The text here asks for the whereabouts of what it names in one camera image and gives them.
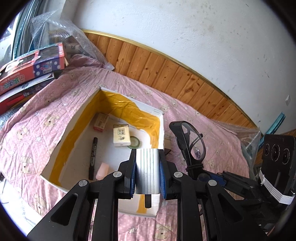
pink eraser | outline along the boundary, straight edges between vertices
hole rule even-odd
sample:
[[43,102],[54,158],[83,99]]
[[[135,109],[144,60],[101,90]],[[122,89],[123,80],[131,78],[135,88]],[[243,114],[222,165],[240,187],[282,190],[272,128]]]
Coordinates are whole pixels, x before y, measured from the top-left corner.
[[104,177],[107,176],[107,173],[108,173],[108,169],[109,169],[109,165],[102,162],[97,174],[96,174],[96,179],[97,180],[102,180],[104,179]]

bed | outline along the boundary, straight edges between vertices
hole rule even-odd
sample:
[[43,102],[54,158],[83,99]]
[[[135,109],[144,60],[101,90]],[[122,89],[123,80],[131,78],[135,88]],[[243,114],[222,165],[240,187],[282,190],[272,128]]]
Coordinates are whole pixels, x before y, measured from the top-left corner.
[[[164,112],[165,136],[172,140],[171,152],[166,158],[174,162],[179,171],[186,172],[186,164],[168,125],[171,121],[185,120],[204,135],[207,154],[203,163],[206,170],[226,170],[249,177],[240,141],[232,132],[167,94],[107,70],[94,59],[75,55],[63,74],[31,98],[0,131],[0,170],[10,188],[17,191],[24,204],[31,206],[38,217],[46,215],[64,196],[62,191],[41,179],[40,173],[69,120],[99,87],[119,92]],[[54,122],[50,127],[49,119]],[[176,201],[162,200],[155,218],[120,213],[119,240],[175,240],[176,210]],[[35,216],[32,219],[32,223],[39,221]]]

white elastic band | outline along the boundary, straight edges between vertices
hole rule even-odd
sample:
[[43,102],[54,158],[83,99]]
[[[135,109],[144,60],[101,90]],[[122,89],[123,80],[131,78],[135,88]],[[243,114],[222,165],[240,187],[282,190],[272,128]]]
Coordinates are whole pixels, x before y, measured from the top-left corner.
[[263,175],[263,173],[259,172],[259,177],[261,180],[261,185],[264,185],[266,189],[269,191],[269,193],[279,202],[282,204],[288,204],[290,205],[294,199],[294,196],[287,196],[281,194]]

pink bedspread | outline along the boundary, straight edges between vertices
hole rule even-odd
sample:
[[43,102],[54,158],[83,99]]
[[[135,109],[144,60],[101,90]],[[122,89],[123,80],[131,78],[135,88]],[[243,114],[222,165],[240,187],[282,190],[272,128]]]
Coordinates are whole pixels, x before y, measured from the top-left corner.
[[[172,140],[166,156],[185,171],[185,161],[169,130],[171,121],[186,120],[203,133],[205,169],[248,177],[239,140],[190,106],[137,81],[106,70],[91,58],[76,55],[59,79],[30,99],[0,132],[0,169],[6,179],[40,215],[64,195],[40,178],[40,173],[76,111],[100,86],[161,109],[165,135]],[[119,240],[176,240],[176,201],[161,203],[156,218],[118,215]]]

black marker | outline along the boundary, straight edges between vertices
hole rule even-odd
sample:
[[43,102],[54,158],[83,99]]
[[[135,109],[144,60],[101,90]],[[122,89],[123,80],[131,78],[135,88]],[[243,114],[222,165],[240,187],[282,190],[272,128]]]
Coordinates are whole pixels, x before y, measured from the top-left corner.
[[94,179],[94,163],[96,161],[96,145],[98,144],[98,138],[94,137],[93,145],[91,148],[91,160],[89,163],[89,180]]

